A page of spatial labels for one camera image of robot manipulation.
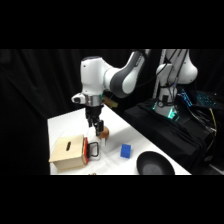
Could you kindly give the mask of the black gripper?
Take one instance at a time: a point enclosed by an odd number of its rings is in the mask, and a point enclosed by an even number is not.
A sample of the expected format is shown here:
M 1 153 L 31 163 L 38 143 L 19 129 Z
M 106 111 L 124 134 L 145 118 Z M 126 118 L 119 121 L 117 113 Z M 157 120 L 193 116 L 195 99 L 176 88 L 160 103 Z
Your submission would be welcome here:
M 88 121 L 89 127 L 92 127 L 93 123 L 97 123 L 99 121 L 99 116 L 101 114 L 102 108 L 103 108 L 102 105 L 96 106 L 96 107 L 87 106 L 85 108 L 86 119 Z M 97 123 L 97 128 L 96 128 L 96 136 L 100 136 L 103 130 L 104 130 L 104 122 L 99 121 Z

